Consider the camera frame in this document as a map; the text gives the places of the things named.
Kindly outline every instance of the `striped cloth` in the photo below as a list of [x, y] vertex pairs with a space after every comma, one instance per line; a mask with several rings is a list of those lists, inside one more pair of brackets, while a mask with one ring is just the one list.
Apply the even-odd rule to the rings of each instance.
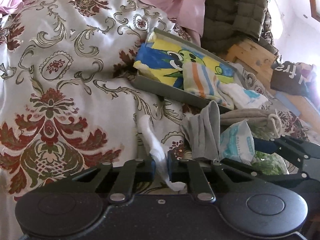
[[196, 62], [186, 62], [182, 68], [183, 88], [186, 92], [234, 109], [232, 99], [219, 89], [220, 80], [212, 70]]

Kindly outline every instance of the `yellow and blue painting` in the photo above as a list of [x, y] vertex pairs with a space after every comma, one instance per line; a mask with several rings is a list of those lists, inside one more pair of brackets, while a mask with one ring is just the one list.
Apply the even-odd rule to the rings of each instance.
[[200, 63], [212, 70], [223, 83], [234, 82], [234, 70], [217, 60], [208, 57], [195, 49], [186, 48], [161, 38], [151, 38], [142, 44], [135, 59], [134, 66], [141, 66], [148, 71], [149, 76], [155, 77], [162, 83], [183, 89], [183, 64], [186, 62]]

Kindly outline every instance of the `silver screw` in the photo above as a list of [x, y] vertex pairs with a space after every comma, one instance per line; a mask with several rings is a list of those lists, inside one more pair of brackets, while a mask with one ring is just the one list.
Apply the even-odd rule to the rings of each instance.
[[213, 196], [210, 193], [200, 193], [197, 195], [197, 198], [202, 201], [210, 201], [213, 200]]
[[113, 193], [110, 195], [110, 200], [116, 201], [116, 202], [123, 201], [125, 200], [125, 195], [122, 193]]

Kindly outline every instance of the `green cartoon face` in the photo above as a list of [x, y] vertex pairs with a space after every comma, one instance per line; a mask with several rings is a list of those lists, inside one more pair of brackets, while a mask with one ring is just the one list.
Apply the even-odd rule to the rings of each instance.
[[200, 63], [202, 65], [205, 65], [202, 59], [200, 59], [199, 57], [197, 57], [196, 55], [194, 55], [192, 52], [190, 52], [188, 50], [179, 50], [178, 53], [179, 53], [179, 55], [182, 56], [182, 63], [196, 62], [196, 63]]

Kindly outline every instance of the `dark quilted jacket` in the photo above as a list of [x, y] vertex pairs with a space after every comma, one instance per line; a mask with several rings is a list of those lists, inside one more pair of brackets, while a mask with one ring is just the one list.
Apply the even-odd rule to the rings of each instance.
[[250, 37], [276, 54], [278, 50], [270, 45], [273, 39], [267, 7], [268, 0], [206, 0], [201, 46], [210, 52], [225, 52]]

